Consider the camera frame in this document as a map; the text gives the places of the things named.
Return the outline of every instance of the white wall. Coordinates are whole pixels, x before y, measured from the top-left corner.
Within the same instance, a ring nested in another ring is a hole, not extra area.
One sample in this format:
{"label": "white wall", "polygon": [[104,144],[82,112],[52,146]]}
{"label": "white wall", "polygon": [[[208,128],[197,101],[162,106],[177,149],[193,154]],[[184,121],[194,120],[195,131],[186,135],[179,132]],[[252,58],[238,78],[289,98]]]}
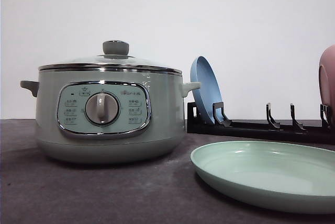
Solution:
{"label": "white wall", "polygon": [[[204,55],[227,115],[319,118],[318,62],[335,43],[335,0],[1,0],[1,118],[33,118],[20,80],[37,67],[102,52],[120,39],[130,54],[181,69]],[[185,102],[193,100],[189,94]]]}

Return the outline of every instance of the blue plate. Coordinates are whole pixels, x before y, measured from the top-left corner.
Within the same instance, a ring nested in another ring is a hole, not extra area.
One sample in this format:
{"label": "blue plate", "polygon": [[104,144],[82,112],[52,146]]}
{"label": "blue plate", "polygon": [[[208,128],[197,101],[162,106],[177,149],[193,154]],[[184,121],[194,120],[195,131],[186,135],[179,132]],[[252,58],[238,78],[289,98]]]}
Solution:
{"label": "blue plate", "polygon": [[[194,60],[191,67],[191,82],[201,82],[201,88],[192,91],[194,101],[201,119],[207,124],[214,125],[213,103],[222,102],[222,98],[214,72],[204,57]],[[224,119],[220,109],[217,109],[217,117],[220,121]]]}

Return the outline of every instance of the dish rack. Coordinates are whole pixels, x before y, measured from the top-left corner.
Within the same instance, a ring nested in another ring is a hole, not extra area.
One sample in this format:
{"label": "dish rack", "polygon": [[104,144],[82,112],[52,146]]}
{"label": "dish rack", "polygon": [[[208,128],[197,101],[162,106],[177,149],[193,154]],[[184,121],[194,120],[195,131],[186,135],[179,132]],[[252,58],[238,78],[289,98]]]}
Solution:
{"label": "dish rack", "polygon": [[[229,119],[225,115],[224,103],[213,104],[215,124],[206,124],[201,120],[200,112],[195,102],[187,104],[187,132],[206,135],[235,136],[287,142],[309,142],[335,144],[335,127],[331,126],[332,110],[330,106],[320,105],[321,126],[304,126],[295,119],[294,105],[291,104],[291,125],[277,122],[271,116],[271,104],[266,105],[267,123],[241,122]],[[223,120],[217,117],[218,111]]]}

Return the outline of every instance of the glass lid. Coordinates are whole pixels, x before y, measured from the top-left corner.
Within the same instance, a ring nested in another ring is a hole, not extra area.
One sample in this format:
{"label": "glass lid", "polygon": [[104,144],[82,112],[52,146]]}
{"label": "glass lid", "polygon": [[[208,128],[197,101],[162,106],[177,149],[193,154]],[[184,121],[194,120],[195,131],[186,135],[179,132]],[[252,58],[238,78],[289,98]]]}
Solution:
{"label": "glass lid", "polygon": [[38,70],[108,68],[154,70],[159,72],[172,72],[178,74],[182,73],[180,70],[176,70],[168,66],[163,66],[153,61],[129,56],[129,44],[123,41],[106,41],[103,43],[103,51],[103,55],[97,55],[91,58],[78,58],[69,62],[43,65],[40,66]]}

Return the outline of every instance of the dark countertop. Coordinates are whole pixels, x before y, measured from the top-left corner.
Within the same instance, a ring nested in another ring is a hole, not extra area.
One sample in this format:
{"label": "dark countertop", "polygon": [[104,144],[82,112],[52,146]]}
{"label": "dark countertop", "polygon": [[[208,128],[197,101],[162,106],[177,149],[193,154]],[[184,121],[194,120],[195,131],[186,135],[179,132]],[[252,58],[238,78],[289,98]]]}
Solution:
{"label": "dark countertop", "polygon": [[[1,223],[335,223],[335,215],[266,210],[228,198],[189,155],[235,137],[187,134],[173,152],[123,165],[78,165],[37,148],[32,119],[1,120]],[[335,145],[316,145],[335,150]]]}

